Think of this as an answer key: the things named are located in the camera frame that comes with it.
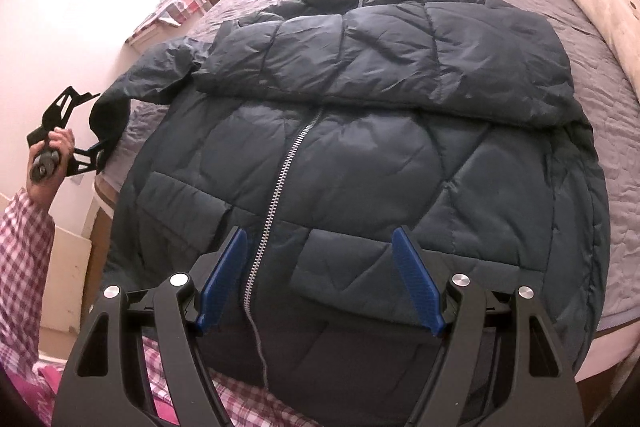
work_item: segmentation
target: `black gripper frame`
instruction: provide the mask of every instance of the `black gripper frame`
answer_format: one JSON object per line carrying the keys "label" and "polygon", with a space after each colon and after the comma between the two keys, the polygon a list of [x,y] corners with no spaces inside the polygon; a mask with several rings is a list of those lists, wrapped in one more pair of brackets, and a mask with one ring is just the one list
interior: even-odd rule
{"label": "black gripper frame", "polygon": [[[65,128],[72,111],[97,96],[100,94],[91,94],[90,92],[79,94],[72,86],[67,87],[43,113],[42,125],[27,135],[29,147],[41,141],[47,143],[50,131],[56,127]],[[103,142],[98,142],[89,149],[74,149],[74,154],[84,156],[85,159],[79,159],[75,156],[71,158],[66,169],[66,176],[95,171],[98,157],[103,149]]]}
{"label": "black gripper frame", "polygon": [[501,339],[491,397],[495,409],[462,427],[584,427],[571,365],[539,299],[516,290],[505,303],[473,279],[456,285],[442,258],[422,250],[407,227],[401,230],[442,291],[447,322],[431,378],[406,427],[460,425],[485,327],[497,328]]}
{"label": "black gripper frame", "polygon": [[[410,238],[407,229],[398,230]],[[63,374],[52,427],[171,425],[156,413],[142,349],[143,327],[156,328],[180,425],[232,427],[196,347],[202,333],[196,325],[210,274],[239,233],[244,232],[233,229],[217,252],[201,256],[184,285],[176,287],[167,279],[151,290],[102,296],[96,302]],[[503,302],[474,280],[456,285],[441,259],[415,241],[411,244],[441,292],[446,327],[442,349],[406,427],[460,426],[485,327],[497,328],[501,337],[494,407],[462,427],[584,427],[571,367],[538,299],[516,291]],[[532,342],[545,357],[532,356]]]}

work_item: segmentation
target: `jacket hood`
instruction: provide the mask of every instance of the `jacket hood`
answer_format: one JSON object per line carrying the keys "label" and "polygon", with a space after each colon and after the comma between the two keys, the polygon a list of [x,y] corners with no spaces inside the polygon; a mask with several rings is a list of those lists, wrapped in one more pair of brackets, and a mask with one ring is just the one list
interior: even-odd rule
{"label": "jacket hood", "polygon": [[193,74],[200,91],[216,96],[428,110],[532,128],[584,120],[553,28],[500,0],[373,0],[344,15],[274,16],[223,32],[216,44]]}

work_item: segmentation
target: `puffer jacket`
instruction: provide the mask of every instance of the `puffer jacket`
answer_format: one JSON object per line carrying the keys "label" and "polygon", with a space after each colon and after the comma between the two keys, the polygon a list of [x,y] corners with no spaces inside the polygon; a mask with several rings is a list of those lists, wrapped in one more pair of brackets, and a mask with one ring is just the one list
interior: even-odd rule
{"label": "puffer jacket", "polygon": [[582,362],[607,194],[542,16],[501,0],[287,0],[213,45],[147,52],[96,103],[98,138],[122,130],[130,98],[171,107],[120,193],[103,282],[158,285],[246,229],[241,283],[200,344],[218,371],[326,427],[402,425],[440,343],[391,256],[401,225],[487,289],[531,287]]}

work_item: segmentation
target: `hand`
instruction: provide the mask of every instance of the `hand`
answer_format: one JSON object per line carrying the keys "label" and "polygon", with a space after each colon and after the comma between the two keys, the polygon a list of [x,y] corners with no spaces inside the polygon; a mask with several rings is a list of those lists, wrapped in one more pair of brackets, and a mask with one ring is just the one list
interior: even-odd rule
{"label": "hand", "polygon": [[35,157],[44,149],[44,142],[36,143],[29,149],[29,164],[27,165],[27,193],[31,201],[37,204],[44,211],[49,212],[51,203],[56,197],[56,193],[62,185],[66,176],[66,168],[69,165],[69,159],[73,156],[76,139],[71,129],[60,129],[49,133],[49,147],[57,149],[60,152],[60,165],[49,178],[41,180],[39,183],[33,183],[29,173]]}

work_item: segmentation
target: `gray bedspread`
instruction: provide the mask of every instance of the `gray bedspread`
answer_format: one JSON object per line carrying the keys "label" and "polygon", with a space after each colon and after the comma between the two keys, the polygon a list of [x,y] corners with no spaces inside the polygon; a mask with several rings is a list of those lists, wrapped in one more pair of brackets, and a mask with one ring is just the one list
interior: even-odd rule
{"label": "gray bedspread", "polygon": [[[222,0],[190,32],[213,40],[220,23],[279,0]],[[611,215],[611,260],[599,330],[640,317],[640,104],[597,30],[572,0],[505,0],[546,16],[571,60],[576,96],[594,129]],[[140,103],[104,172],[119,189],[138,150],[164,115]]]}

